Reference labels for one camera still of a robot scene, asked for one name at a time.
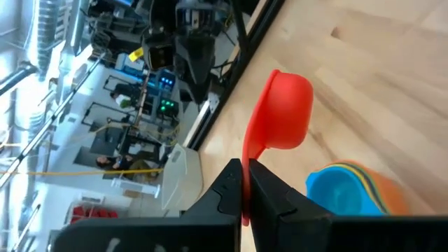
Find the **silver aluminium rail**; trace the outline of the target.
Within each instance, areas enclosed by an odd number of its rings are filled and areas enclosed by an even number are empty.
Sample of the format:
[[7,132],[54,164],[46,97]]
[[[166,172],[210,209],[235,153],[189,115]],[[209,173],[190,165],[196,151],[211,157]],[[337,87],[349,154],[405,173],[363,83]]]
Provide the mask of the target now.
[[219,105],[219,96],[210,92],[207,100],[198,105],[189,103],[181,119],[178,142],[187,148],[197,150],[205,135],[209,120]]

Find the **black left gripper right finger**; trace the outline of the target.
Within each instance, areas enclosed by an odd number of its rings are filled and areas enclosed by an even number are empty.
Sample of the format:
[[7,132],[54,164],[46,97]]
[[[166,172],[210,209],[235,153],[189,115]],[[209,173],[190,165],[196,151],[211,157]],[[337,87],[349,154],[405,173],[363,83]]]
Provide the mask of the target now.
[[257,252],[448,252],[448,216],[338,216],[250,161]]

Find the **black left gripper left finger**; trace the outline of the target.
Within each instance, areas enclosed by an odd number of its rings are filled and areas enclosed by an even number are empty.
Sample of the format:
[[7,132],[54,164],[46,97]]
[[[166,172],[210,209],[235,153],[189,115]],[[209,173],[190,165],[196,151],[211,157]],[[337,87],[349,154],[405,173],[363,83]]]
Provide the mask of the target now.
[[179,217],[90,218],[65,227],[52,252],[240,252],[242,164],[231,159]]

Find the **red measuring cup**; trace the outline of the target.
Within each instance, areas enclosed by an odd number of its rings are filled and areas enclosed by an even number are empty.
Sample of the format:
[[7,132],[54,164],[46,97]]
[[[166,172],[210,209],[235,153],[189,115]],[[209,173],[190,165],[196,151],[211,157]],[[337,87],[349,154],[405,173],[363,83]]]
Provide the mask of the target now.
[[242,225],[250,223],[249,161],[268,148],[292,149],[305,139],[313,104],[312,84],[295,73],[275,69],[269,75],[246,127],[242,145]]

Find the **person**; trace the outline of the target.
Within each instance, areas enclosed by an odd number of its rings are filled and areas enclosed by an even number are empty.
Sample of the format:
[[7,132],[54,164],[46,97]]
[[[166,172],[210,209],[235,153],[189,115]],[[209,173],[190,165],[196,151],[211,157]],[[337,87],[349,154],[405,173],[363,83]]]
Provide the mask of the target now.
[[118,155],[115,157],[99,156],[95,159],[98,168],[107,174],[147,174],[157,176],[162,168],[151,168],[145,160],[137,159],[131,155]]

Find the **red storage bins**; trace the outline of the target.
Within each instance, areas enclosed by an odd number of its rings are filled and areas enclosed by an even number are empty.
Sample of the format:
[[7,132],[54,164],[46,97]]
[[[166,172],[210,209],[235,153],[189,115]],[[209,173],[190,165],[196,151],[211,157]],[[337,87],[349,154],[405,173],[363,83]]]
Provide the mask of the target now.
[[118,218],[118,212],[101,206],[75,206],[69,224],[88,218]]

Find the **orange measuring cups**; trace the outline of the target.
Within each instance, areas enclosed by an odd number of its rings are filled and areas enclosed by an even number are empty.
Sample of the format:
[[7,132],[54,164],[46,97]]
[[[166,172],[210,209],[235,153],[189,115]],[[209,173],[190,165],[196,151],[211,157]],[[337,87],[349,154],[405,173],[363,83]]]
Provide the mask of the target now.
[[[351,161],[351,160],[340,160],[340,161],[354,162],[354,161]],[[328,165],[326,165],[323,168],[323,170],[338,168],[338,167],[331,167],[331,166],[328,168]],[[403,190],[398,185],[398,183],[396,183],[394,180],[392,180],[392,182],[393,182],[394,186],[396,187],[396,189],[393,190],[392,192],[385,192],[384,193],[385,196],[389,196],[391,198],[391,202],[393,203],[393,207],[395,209],[395,213],[391,213],[389,215],[407,215],[407,214],[410,214],[410,207],[409,207],[409,205],[408,205],[408,203],[407,203],[407,201],[405,199],[405,196],[403,194]]]

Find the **teal measuring cup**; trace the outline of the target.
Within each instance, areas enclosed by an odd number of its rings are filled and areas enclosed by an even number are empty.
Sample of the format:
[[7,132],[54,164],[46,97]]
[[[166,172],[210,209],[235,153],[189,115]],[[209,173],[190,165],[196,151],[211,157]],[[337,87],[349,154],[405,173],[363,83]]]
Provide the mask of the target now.
[[[341,195],[337,192],[334,193],[333,183],[330,182],[330,185],[327,184],[327,182],[329,181],[330,181],[329,175],[325,175],[322,169],[312,172],[310,175],[308,175],[306,180],[307,197],[326,209],[331,203],[333,203],[333,200],[336,200],[336,203],[341,202],[344,203],[348,198],[347,192],[343,192]],[[368,215],[345,215],[345,216],[368,216]]]

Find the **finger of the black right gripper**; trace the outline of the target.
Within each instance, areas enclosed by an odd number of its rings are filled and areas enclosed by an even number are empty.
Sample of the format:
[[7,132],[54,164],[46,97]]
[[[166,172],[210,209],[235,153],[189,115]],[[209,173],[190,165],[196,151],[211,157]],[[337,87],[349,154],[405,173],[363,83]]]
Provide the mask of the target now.
[[177,36],[174,39],[176,76],[187,85],[196,104],[201,104],[211,86],[210,71],[214,66],[214,37]]

